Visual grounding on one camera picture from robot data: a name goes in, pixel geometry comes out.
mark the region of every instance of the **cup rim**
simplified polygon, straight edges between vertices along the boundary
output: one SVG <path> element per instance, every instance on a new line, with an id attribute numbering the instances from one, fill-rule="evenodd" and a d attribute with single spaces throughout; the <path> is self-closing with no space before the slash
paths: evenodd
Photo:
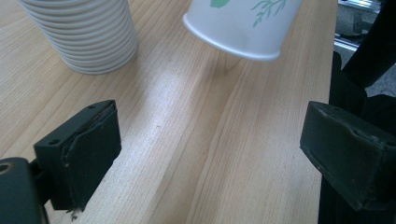
<path id="1" fill-rule="evenodd" d="M 120 29 L 115 30 L 114 31 L 114 33 L 116 33 L 115 35 L 110 33 L 110 35 L 106 35 L 105 37 L 101 36 L 100 38 L 103 39 L 103 41 L 95 40 L 96 43 L 90 44 L 88 46 L 87 45 L 86 46 L 71 46 L 71 45 L 61 44 L 59 42 L 56 42 L 53 38 L 49 37 L 45 33 L 44 34 L 53 45 L 56 45 L 60 49 L 69 49 L 72 51 L 88 51 L 88 50 L 93 50 L 93 49 L 101 49 L 101 48 L 111 44 L 112 42 L 116 42 L 119 38 L 122 38 L 124 35 L 128 35 L 128 31 L 122 32 L 123 29 L 129 30 L 129 32 L 130 32 L 130 29 L 133 29 L 132 24 L 128 24 L 128 23 L 129 22 L 125 22 Z"/>
<path id="2" fill-rule="evenodd" d="M 106 66 L 108 63 L 115 62 L 119 57 L 123 57 L 125 54 L 127 54 L 131 48 L 134 47 L 134 41 L 132 38 L 129 40 L 131 42 L 131 46 L 128 46 L 129 48 L 122 48 L 119 51 L 114 52 L 111 55 L 106 56 L 105 58 L 101 58 L 99 60 L 92 60 L 92 61 L 81 61 L 81 60 L 73 60 L 68 58 L 67 56 L 63 55 L 65 58 L 67 58 L 67 61 L 72 63 L 75 66 L 81 66 L 81 67 L 98 67 L 98 66 Z"/>
<path id="3" fill-rule="evenodd" d="M 127 23 L 128 23 L 128 19 L 126 18 L 126 16 L 123 16 L 121 22 L 110 23 L 110 24 L 117 24 L 117 25 L 112 26 L 109 24 L 107 26 L 107 29 L 104 29 L 102 32 L 99 32 L 98 34 L 95 34 L 92 37 L 84 37 L 84 39 L 79 39 L 79 40 L 65 40 L 62 38 L 61 35 L 52 35 L 50 33 L 47 33 L 47 35 L 53 42 L 55 42 L 59 45 L 88 47 L 90 45 L 100 43 L 103 40 L 105 40 L 113 35 L 114 36 L 119 35 L 121 33 L 122 29 L 126 27 Z"/>
<path id="4" fill-rule="evenodd" d="M 108 18 L 108 20 L 104 20 L 103 22 L 100 22 L 100 24 L 97 24 L 96 27 L 94 27 L 91 30 L 82 30 L 84 33 L 75 33 L 73 30 L 58 30 L 54 31 L 52 28 L 44 26 L 42 24 L 39 24 L 38 22 L 36 23 L 41 29 L 43 29 L 43 32 L 47 33 L 48 35 L 51 35 L 53 37 L 63 39 L 63 40 L 75 40 L 75 39 L 88 39 L 91 37 L 94 37 L 96 35 L 100 35 L 102 33 L 107 32 L 109 29 L 112 27 L 110 24 L 116 23 L 116 22 L 122 22 L 123 17 L 111 17 Z"/>
<path id="5" fill-rule="evenodd" d="M 241 49 L 236 49 L 233 46 L 226 46 L 220 43 L 219 41 L 212 39 L 210 36 L 204 35 L 198 29 L 196 29 L 194 25 L 189 21 L 188 13 L 184 14 L 183 23 L 193 35 L 197 36 L 199 39 L 206 42 L 206 44 L 209 44 L 210 46 L 216 49 L 221 49 L 223 51 L 237 55 L 242 58 L 246 58 L 254 61 L 272 61 L 275 60 L 280 54 L 280 50 L 271 54 L 258 54 L 258 53 L 243 51 Z"/>
<path id="6" fill-rule="evenodd" d="M 104 51 L 101 54 L 93 54 L 93 55 L 87 55 L 87 56 L 76 56 L 76 55 L 61 52 L 61 51 L 60 51 L 60 54 L 67 57 L 68 59 L 76 62 L 76 63 L 78 61 L 80 61 L 80 62 L 90 61 L 92 63 L 99 63 L 99 62 L 101 62 L 100 60 L 109 58 L 111 55 L 114 55 L 117 52 L 119 52 L 121 49 L 125 48 L 125 46 L 133 46 L 135 41 L 137 41 L 136 36 L 134 36 L 134 34 L 131 32 L 116 47 L 112 48 L 110 51 Z"/>
<path id="7" fill-rule="evenodd" d="M 89 19 L 95 19 L 98 15 L 103 14 L 109 8 L 114 8 L 114 10 L 120 10 L 121 1 L 107 1 L 101 5 L 96 6 L 94 9 L 90 10 L 88 13 L 78 13 L 69 16 L 65 15 L 46 15 L 43 13 L 38 13 L 26 7 L 25 10 L 32 17 L 35 17 L 41 21 L 47 22 L 68 22 L 68 23 L 79 23 L 81 21 L 87 21 Z"/>
<path id="8" fill-rule="evenodd" d="M 29 6 L 24 5 L 25 7 L 29 7 L 32 11 L 40 14 L 46 14 L 46 15 L 62 15 L 62 16 L 67 16 L 67 15 L 73 15 L 77 13 L 82 13 L 85 11 L 90 11 L 93 8 L 96 8 L 103 3 L 106 3 L 107 0 L 96 0 L 94 2 L 86 1 L 84 5 L 87 6 L 78 6 L 78 7 L 38 7 L 36 5 L 32 5 L 30 3 L 27 3 L 26 1 L 20 0 L 23 4 L 27 4 Z"/>
<path id="9" fill-rule="evenodd" d="M 112 66 L 111 68 L 107 68 L 107 69 L 102 69 L 102 70 L 86 70 L 84 68 L 78 68 L 68 62 L 66 62 L 64 59 L 62 59 L 64 61 L 64 63 L 69 66 L 71 69 L 75 70 L 76 72 L 82 73 L 82 74 L 87 74 L 87 75 L 101 75 L 101 74 L 105 74 L 105 73 L 110 73 L 112 71 L 115 71 L 121 67 L 123 67 L 125 64 L 127 64 L 136 54 L 137 52 L 137 41 L 134 44 L 134 49 L 131 52 L 131 54 L 121 63 L 116 64 L 114 66 Z"/>
<path id="10" fill-rule="evenodd" d="M 26 10 L 26 12 L 31 16 L 31 18 L 36 22 L 40 23 L 41 25 L 47 27 L 53 27 L 55 29 L 71 29 L 71 30 L 83 30 L 86 27 L 99 23 L 100 21 L 104 21 L 111 17 L 110 15 L 114 15 L 117 10 L 122 9 L 121 5 L 118 7 L 112 7 L 110 10 L 105 10 L 105 13 L 99 14 L 97 17 L 90 18 L 89 20 L 79 21 L 79 22 L 68 22 L 68 23 L 60 23 L 60 22 L 53 22 L 53 21 L 43 21 L 34 15 L 31 15 L 29 12 L 30 10 Z"/>
<path id="11" fill-rule="evenodd" d="M 132 33 L 132 36 L 136 36 L 133 26 L 132 26 L 131 29 L 132 30 L 130 32 Z M 121 39 L 126 38 L 126 36 L 128 36 L 128 34 L 129 34 L 128 32 L 123 32 Z M 100 53 L 103 53 L 103 52 L 108 51 L 110 49 L 113 49 L 113 48 L 115 48 L 118 45 L 118 43 L 116 41 L 114 41 L 114 42 L 108 44 L 107 46 L 105 46 L 104 48 L 91 49 L 91 50 L 78 50 L 78 51 L 76 51 L 76 50 L 71 50 L 71 49 L 59 48 L 58 46 L 55 46 L 52 42 L 50 42 L 50 43 L 51 43 L 51 45 L 53 47 L 55 47 L 60 52 L 64 52 L 64 53 L 67 53 L 67 54 L 74 54 L 74 55 L 77 55 L 77 56 L 88 56 L 88 55 L 100 54 Z"/>
<path id="12" fill-rule="evenodd" d="M 38 7 L 75 7 L 87 3 L 87 0 L 63 0 L 63 1 L 37 1 L 37 0 L 19 0 L 25 4 Z"/>

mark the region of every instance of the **green leaf print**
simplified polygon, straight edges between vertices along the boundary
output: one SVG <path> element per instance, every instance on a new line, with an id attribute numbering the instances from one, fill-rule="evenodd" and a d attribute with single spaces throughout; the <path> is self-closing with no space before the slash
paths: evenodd
<path id="1" fill-rule="evenodd" d="M 253 27 L 256 27 L 259 23 L 262 22 L 262 19 L 268 19 L 270 16 L 276 16 L 276 14 L 281 11 L 285 5 L 287 0 L 261 0 L 256 6 L 254 6 L 252 11 L 259 11 L 256 14 L 257 20 L 253 23 Z"/>
<path id="2" fill-rule="evenodd" d="M 211 7 L 224 7 L 230 0 L 211 0 Z"/>

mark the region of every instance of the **table surface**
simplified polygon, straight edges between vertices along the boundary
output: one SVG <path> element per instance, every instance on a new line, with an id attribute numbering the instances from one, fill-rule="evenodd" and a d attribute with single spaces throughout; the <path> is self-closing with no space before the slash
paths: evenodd
<path id="1" fill-rule="evenodd" d="M 122 152 L 74 223 L 316 223 L 320 173 L 299 149 L 308 101 L 327 102 L 337 1 L 304 0 L 273 62 L 209 47 L 190 1 L 130 0 L 139 48 L 108 75 L 69 69 L 15 0 L 0 6 L 0 157 L 83 107 L 115 99 Z M 53 211 L 51 223 L 70 223 Z"/>

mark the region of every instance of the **white paper cup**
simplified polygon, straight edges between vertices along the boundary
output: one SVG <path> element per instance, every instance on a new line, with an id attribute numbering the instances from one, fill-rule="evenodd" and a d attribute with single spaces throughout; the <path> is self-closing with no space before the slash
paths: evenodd
<path id="1" fill-rule="evenodd" d="M 186 27 L 206 43 L 237 56 L 270 61 L 302 0 L 192 0 Z"/>
<path id="2" fill-rule="evenodd" d="M 127 0 L 19 0 L 62 60 L 83 74 L 112 72 L 137 49 Z"/>

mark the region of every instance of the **screw hole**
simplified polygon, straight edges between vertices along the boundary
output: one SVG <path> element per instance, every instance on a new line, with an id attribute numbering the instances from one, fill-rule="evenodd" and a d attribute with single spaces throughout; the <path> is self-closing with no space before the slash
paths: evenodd
<path id="1" fill-rule="evenodd" d="M 6 172 L 8 172 L 9 170 L 11 170 L 12 166 L 13 166 L 13 164 L 9 163 L 9 162 L 0 164 L 0 175 L 3 175 Z"/>
<path id="2" fill-rule="evenodd" d="M 53 139 L 52 141 L 49 142 L 49 145 L 50 145 L 50 146 L 53 146 L 53 145 L 58 144 L 59 142 L 60 142 L 59 139 Z"/>

